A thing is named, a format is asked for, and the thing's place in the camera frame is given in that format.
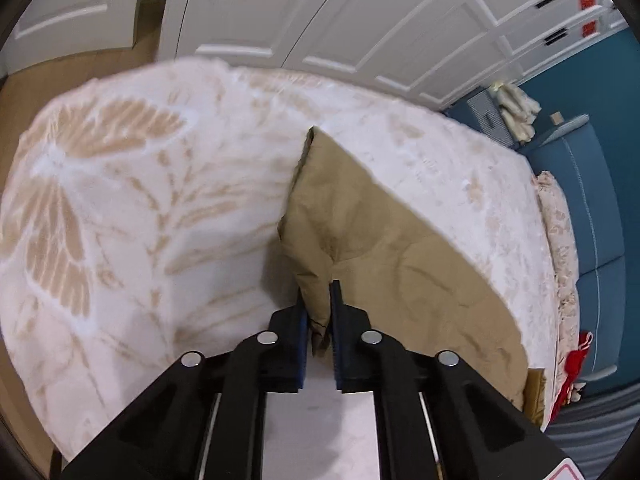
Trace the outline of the tan quilted down coat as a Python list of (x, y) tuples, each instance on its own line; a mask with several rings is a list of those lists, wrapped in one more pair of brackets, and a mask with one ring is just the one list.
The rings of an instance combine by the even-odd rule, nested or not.
[(500, 296), (445, 237), (374, 182), (344, 148), (308, 131), (278, 227), (312, 326), (326, 336), (329, 284), (407, 349), (454, 350), (516, 408), (528, 361)]

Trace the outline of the red cloth bag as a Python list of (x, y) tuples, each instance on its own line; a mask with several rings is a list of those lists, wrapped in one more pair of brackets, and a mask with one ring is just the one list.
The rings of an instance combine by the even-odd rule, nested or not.
[(568, 352), (562, 367), (563, 381), (561, 389), (555, 398), (550, 422), (553, 422), (559, 415), (561, 408), (570, 403), (570, 397), (578, 376), (582, 372), (586, 357), (593, 342), (593, 333), (583, 330), (579, 334), (578, 347), (576, 350)]

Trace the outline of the grey striped curtain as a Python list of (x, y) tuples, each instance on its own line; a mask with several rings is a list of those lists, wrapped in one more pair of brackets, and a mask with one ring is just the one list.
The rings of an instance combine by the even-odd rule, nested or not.
[(586, 479), (597, 479), (639, 421), (639, 385), (563, 408), (546, 435), (570, 456)]

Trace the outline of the white floral bedspread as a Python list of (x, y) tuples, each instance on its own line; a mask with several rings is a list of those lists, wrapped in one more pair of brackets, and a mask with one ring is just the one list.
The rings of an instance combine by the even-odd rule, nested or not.
[(1, 201), (1, 329), (43, 429), (77, 455), (191, 349), (294, 297), (277, 226), (318, 128), (476, 266), (552, 374), (552, 259), (527, 160), (390, 96), (202, 58), (94, 80), (18, 142)]

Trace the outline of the left floral pillow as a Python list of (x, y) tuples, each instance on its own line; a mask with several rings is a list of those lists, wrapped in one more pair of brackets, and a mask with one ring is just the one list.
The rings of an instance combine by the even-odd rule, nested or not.
[(535, 186), (559, 300), (559, 341), (568, 350), (575, 350), (579, 340), (579, 262), (570, 210), (565, 194), (551, 172), (538, 174)]

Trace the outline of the blue upholstered headboard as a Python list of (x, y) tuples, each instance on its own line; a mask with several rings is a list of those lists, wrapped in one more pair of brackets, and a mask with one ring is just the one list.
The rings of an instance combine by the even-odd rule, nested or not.
[(613, 180), (587, 115), (537, 136), (521, 148), (533, 173), (555, 178), (564, 193), (578, 258), (579, 327), (593, 342), (579, 379), (586, 395), (611, 388), (620, 364), (626, 309), (622, 218)]

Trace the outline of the blue nightstand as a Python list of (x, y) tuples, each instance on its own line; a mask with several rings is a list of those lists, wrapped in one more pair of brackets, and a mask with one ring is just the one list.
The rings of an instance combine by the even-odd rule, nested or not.
[(478, 87), (446, 108), (444, 114), (460, 124), (467, 125), (489, 139), (514, 148), (516, 141), (502, 119), (498, 106), (490, 92)]

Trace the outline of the cream plush toy pile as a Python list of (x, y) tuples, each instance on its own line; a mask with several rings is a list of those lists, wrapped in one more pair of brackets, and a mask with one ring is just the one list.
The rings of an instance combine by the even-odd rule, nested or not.
[(515, 84), (497, 81), (489, 87), (500, 115), (514, 139), (524, 144), (535, 136), (534, 122), (541, 111), (540, 104)]

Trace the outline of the white wardrobe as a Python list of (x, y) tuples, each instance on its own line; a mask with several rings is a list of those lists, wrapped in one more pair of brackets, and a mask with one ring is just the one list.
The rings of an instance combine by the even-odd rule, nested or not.
[(613, 0), (167, 0), (158, 56), (301, 70), (442, 110), (625, 27)]

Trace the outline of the white room door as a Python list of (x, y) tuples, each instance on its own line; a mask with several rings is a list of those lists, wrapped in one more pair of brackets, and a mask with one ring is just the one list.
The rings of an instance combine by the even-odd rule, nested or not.
[(32, 0), (1, 50), (8, 75), (84, 52), (128, 49), (140, 0)]

